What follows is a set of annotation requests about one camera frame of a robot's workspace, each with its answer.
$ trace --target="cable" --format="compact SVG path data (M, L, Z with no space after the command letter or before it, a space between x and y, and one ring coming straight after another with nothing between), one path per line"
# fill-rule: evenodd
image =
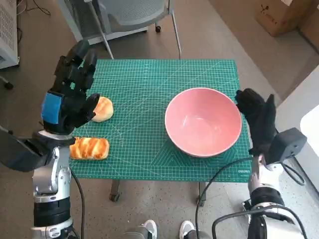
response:
M24 0L21 0L21 1L16 5L16 7L18 7L23 1L24 1ZM25 1L24 9L23 9L21 12L18 12L16 15L19 16L21 13L23 13L24 11L26 11L27 7L28 7L28 3L27 3L27 1Z
M222 222L223 220L226 220L226 219L229 219L229 218L234 218L234 217L245 216L245 215L252 215L252 214L256 214L256 213L262 213L262 212L264 212L266 210L269 210L269 209L272 209L272 208L283 209L283 210L286 210L286 211L290 212L296 218L296 220L298 221L300 230L302 231L304 238L308 239L307 238L307 234L306 234L306 230L304 228L304 225L301 222L301 220L298 217L298 215L293 210L291 210L290 208L287 208L287 207L284 207L284 206L281 206L281 205L271 205L271 206L264 207L264 208L257 208L257 209L252 209L252 210L246 211L246 212L232 213L232 214L228 214L228 215L222 216L222 217L216 219L214 221L213 225L212 225L211 230L212 230L212 234L213 234L213 239L217 239L216 226L217 226L218 223Z
M73 173L72 169L70 168L72 177L74 178L76 185L79 188L80 191L80 195L81 195L81 201L82 201L82 219L81 219L81 239L84 239L84 222L85 222L85 205L84 205L84 194L83 194L83 190L81 187L81 184L79 182L79 179L77 178L77 176L75 176L75 174Z
M24 0L21 0L17 5L16 7L20 6L20 4L23 2Z
M51 13L48 9L40 7L35 0L33 0L34 4L36 5L36 7L32 7L32 8L28 8L26 11L32 11L35 9L39 9L41 12L43 12L45 15L51 16Z
M19 27L17 27L16 30L17 32L20 32L20 37L18 38L18 44L19 44L22 40L23 31Z
M77 239L80 239L79 234L76 232L76 230L72 227L72 232L75 234L75 237Z
M209 181L209 183L206 185L206 187L204 188L202 194L199 197L199 200L197 202L197 206L196 206L196 212L195 212L195 227L196 227L196 235L197 238L199 237L199 229L198 229L198 210L199 210L199 203L203 197L203 195L206 193L207 189L209 188L209 186L215 181L216 177L226 168L229 168L230 166L236 164L236 163L240 163L240 162L244 162L244 161L248 161L248 160L252 160L252 158L242 158L242 159L238 159L236 161L233 161L231 163L226 164L225 166L221 167L218 172L211 178L211 180Z
M304 186L306 184L304 178L295 169L285 164L284 162L280 162L280 164L284 168L285 172L289 175L289 177L291 177L291 179L294 180L298 185Z

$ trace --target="bread roll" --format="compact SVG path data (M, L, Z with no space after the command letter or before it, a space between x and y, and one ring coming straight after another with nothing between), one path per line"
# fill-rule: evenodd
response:
M70 146L70 157L73 159L105 159L109 155L110 144L105 138L75 137L74 145Z
M108 98L100 96L99 102L93 112L96 114L92 121L102 122L108 120L113 115L113 103Z

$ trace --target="table leg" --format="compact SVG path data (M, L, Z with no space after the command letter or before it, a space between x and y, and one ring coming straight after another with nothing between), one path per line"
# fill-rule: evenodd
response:
M110 200L112 202L117 202L120 197L119 185L120 185L119 180L116 180L116 179L112 180L111 193L110 193Z
M206 183L205 182L198 182L199 196L197 198L197 203L199 203L200 207L204 207L204 204L205 204L205 201L206 201L206 193L204 193L203 197L199 201L199 197L203 193L205 187L206 187Z

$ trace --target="white shoe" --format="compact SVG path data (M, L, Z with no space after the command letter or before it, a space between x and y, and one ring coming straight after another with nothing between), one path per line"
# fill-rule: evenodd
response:
M156 223L153 220L147 220L142 224L143 227L145 227L150 233L153 235L153 239L157 239L158 237L158 228L156 226Z
M179 229L179 239L184 239L184 236L191 230L195 230L193 223L191 223L191 221L184 221Z

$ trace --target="round bun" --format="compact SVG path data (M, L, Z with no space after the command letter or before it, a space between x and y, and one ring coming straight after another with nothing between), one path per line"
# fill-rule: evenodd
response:
M92 121L102 122L108 120L113 115L113 103L110 99L100 96L99 102L93 112L96 114Z

